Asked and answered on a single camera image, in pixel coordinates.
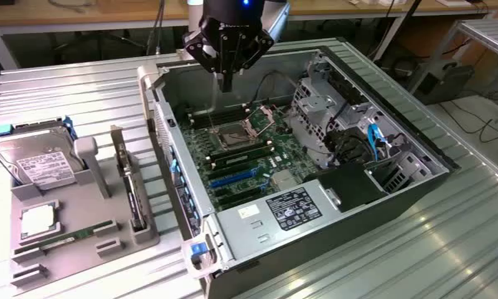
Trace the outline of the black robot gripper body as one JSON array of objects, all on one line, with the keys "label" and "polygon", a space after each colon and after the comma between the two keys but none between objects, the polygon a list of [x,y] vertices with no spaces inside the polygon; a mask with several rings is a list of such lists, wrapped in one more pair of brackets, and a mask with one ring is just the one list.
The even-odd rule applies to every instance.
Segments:
[{"label": "black robot gripper body", "polygon": [[227,73],[227,35],[233,31],[259,33],[264,30],[261,16],[264,1],[204,1],[201,32],[221,55],[221,68]]}]

